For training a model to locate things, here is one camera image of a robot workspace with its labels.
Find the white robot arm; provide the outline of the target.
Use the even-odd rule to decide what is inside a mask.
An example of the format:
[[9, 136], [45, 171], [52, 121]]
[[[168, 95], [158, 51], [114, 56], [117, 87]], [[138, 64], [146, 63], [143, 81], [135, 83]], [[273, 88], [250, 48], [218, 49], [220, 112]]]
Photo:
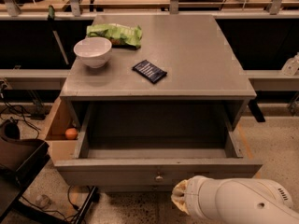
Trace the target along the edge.
[[224, 224], [299, 224], [290, 193], [269, 179], [213, 179], [195, 176], [179, 182], [172, 202], [187, 215]]

